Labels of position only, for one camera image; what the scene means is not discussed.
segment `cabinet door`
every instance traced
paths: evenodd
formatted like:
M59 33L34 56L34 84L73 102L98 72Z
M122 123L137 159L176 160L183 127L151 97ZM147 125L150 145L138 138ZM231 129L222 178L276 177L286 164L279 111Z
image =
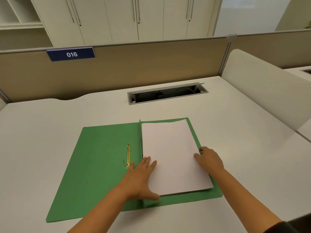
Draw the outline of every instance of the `cabinet door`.
M191 0L187 38L207 37L215 0Z
M105 0L112 41L138 41L135 0Z
M164 0L136 0L139 41L163 40Z
M70 0L33 0L54 47L83 46Z
M190 0L164 0L163 39L184 39Z
M112 42L104 0L72 0L72 4L86 45Z

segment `left hand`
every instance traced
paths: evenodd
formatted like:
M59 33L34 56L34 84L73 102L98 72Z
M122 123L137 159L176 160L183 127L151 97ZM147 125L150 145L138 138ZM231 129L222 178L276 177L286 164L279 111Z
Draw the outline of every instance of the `left hand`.
M153 193L149 187L149 177L156 167L157 161L150 163L150 156L144 157L134 169L134 162L131 163L122 181L117 185L127 196L127 200L159 200L160 196Z

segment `number sign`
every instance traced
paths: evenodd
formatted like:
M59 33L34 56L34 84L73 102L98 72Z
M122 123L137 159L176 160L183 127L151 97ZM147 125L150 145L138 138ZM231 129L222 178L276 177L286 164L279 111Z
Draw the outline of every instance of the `number sign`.
M95 58L94 50L92 47L53 49L47 50L46 52L49 55L51 61Z

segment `green file folder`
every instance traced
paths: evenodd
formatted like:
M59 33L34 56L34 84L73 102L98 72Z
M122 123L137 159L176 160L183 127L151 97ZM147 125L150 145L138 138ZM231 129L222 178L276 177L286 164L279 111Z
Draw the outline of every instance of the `green file folder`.
M198 147L200 143L188 118L186 119ZM130 162L135 166L142 159L141 124L146 122L84 127L72 153L63 179L46 217L55 222L84 217L123 178L126 169L127 145L131 145ZM222 196L217 183L214 188L162 196L159 201L131 200L123 211L206 200Z

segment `white paper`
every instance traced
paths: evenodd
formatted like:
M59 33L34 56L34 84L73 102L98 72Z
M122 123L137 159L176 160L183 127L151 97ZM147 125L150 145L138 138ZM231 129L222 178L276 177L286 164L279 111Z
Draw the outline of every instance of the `white paper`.
M143 156L157 166L150 176L149 188L159 195L212 188L209 175L193 158L199 153L186 120L142 124Z

